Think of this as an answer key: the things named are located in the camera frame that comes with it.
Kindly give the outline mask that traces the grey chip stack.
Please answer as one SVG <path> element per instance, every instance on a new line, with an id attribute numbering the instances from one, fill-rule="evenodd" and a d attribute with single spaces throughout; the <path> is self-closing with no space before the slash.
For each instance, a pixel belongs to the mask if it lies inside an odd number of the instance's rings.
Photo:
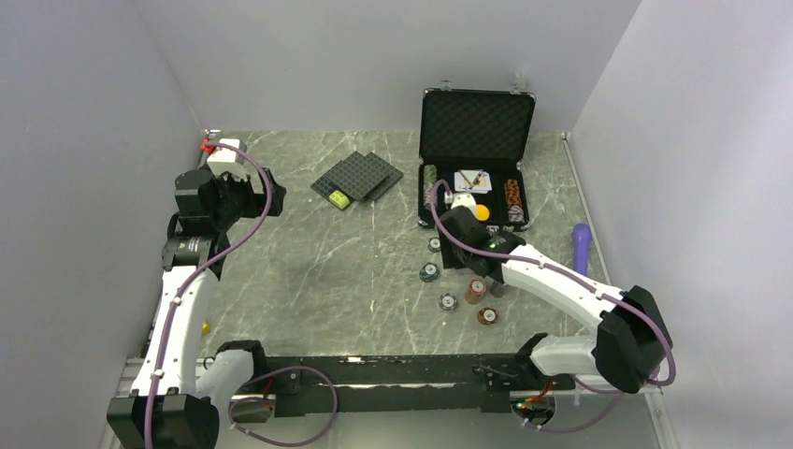
<path id="1" fill-rule="evenodd" d="M 434 204 L 435 187 L 432 183 L 425 183 L 423 187 L 423 207 L 430 211 Z"/>

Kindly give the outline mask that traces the purple-grey chip stack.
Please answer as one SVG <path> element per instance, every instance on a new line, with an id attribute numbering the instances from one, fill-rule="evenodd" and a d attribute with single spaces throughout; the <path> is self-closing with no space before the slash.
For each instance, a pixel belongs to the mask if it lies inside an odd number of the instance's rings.
<path id="1" fill-rule="evenodd" d="M 525 210 L 519 205 L 509 207 L 507 216 L 510 223 L 523 223 L 526 220 Z"/>

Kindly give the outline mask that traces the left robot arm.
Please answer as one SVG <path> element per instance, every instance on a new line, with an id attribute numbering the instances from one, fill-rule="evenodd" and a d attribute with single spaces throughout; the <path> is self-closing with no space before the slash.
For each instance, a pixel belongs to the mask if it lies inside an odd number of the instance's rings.
<path id="1" fill-rule="evenodd" d="M 228 229 L 240 218 L 281 214 L 286 195 L 270 174 L 263 192 L 251 176 L 217 176 L 208 168 L 175 180 L 177 211 L 162 250 L 162 292 L 151 341 L 128 394 L 112 398 L 107 420 L 124 448 L 213 448 L 240 388 L 254 393 L 269 376 L 262 345 L 221 345 L 202 374 L 196 372 L 203 325 L 231 248 Z"/>

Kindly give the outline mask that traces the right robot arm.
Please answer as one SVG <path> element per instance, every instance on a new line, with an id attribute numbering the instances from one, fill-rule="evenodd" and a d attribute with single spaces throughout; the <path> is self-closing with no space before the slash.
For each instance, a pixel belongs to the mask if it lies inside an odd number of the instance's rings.
<path id="1" fill-rule="evenodd" d="M 511 232 L 490 233 L 465 207 L 447 210 L 435 221 L 445 264 L 526 291 L 587 329 L 585 335 L 530 338 L 515 355 L 523 386 L 539 388 L 557 375 L 594 375 L 635 394 L 660 383 L 656 375 L 671 361 L 672 342 L 648 290 L 594 281 Z"/>

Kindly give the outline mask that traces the yellow dealer button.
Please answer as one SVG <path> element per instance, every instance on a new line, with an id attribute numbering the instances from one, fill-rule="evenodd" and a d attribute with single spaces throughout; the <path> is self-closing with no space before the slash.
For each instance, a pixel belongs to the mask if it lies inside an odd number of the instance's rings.
<path id="1" fill-rule="evenodd" d="M 486 222 L 490 219 L 490 209 L 488 209 L 485 205 L 478 204 L 475 210 L 475 216 L 480 222 Z"/>

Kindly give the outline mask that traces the small chip stack near case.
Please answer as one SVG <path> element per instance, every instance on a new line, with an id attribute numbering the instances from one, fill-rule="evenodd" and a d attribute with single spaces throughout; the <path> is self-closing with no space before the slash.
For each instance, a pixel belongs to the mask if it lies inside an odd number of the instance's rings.
<path id="1" fill-rule="evenodd" d="M 432 253 L 441 251 L 440 239 L 437 237 L 430 238 L 427 243 L 427 248 Z"/>

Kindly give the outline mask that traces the playing cards deck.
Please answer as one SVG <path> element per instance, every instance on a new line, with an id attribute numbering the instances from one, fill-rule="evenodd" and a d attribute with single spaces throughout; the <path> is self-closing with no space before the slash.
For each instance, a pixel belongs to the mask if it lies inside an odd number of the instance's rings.
<path id="1" fill-rule="evenodd" d="M 458 193 L 487 194 L 493 190 L 493 183 L 485 170 L 462 169 L 454 174 L 454 190 Z"/>

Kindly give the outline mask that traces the yellow-green dice block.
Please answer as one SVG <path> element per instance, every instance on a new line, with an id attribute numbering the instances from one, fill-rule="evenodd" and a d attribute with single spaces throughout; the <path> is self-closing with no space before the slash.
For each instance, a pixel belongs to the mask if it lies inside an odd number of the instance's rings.
<path id="1" fill-rule="evenodd" d="M 333 191 L 327 199 L 338 210 L 346 210 L 351 204 L 351 199 L 340 190 Z"/>

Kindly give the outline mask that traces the red chip stack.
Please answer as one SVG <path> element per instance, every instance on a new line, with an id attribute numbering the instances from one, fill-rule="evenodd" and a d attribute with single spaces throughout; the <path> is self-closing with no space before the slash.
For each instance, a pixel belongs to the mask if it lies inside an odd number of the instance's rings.
<path id="1" fill-rule="evenodd" d="M 484 279 L 474 278 L 469 282 L 468 290 L 464 295 L 465 301 L 470 305 L 479 304 L 486 294 L 487 284 Z"/>

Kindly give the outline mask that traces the purple chip stack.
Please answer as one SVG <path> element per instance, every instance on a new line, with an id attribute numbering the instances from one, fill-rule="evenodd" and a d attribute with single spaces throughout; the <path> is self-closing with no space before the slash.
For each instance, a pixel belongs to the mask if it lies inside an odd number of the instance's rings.
<path id="1" fill-rule="evenodd" d="M 505 294 L 506 287 L 501 282 L 493 281 L 490 284 L 489 292 L 492 297 L 500 298 Z"/>

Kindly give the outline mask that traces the dark foam pad top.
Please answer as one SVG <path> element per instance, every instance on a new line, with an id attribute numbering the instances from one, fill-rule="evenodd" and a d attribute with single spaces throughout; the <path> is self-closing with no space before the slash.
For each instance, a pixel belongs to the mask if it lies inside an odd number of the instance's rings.
<path id="1" fill-rule="evenodd" d="M 310 188 L 326 199 L 333 191 L 340 190 L 352 201 L 363 201 L 383 178 L 365 155 L 353 152 L 328 169 Z"/>

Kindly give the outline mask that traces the black poker case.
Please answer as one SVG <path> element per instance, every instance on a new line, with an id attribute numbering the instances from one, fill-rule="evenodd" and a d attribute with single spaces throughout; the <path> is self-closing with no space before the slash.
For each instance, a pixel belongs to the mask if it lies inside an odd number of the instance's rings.
<path id="1" fill-rule="evenodd" d="M 490 209 L 486 225 L 507 230 L 526 230 L 530 223 L 522 161 L 537 99 L 532 93 L 430 88 L 424 90 L 420 126 L 418 168 L 418 223 L 434 226 L 423 207 L 423 166 L 437 168 L 437 181 L 454 190 L 454 174 L 462 169 L 482 169 L 490 174 L 493 190 L 473 194 L 476 203 Z M 504 185 L 520 183 L 526 220 L 510 223 Z"/>

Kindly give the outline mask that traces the purple cylinder object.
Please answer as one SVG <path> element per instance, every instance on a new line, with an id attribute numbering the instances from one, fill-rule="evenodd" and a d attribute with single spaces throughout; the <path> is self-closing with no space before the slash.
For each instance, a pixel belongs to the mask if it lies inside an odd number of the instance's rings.
<path id="1" fill-rule="evenodd" d="M 570 234 L 572 243 L 572 269 L 578 274 L 588 276 L 589 254 L 593 235 L 589 224 L 576 224 Z"/>

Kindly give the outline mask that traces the black base frame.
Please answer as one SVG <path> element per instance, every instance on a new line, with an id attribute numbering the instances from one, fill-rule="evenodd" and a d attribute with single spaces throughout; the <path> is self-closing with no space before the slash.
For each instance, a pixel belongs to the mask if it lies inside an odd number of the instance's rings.
<path id="1" fill-rule="evenodd" d="M 267 395 L 278 417 L 309 413 L 477 410 L 507 413 L 514 401 L 567 392 L 512 354 L 272 356 L 238 391 Z"/>

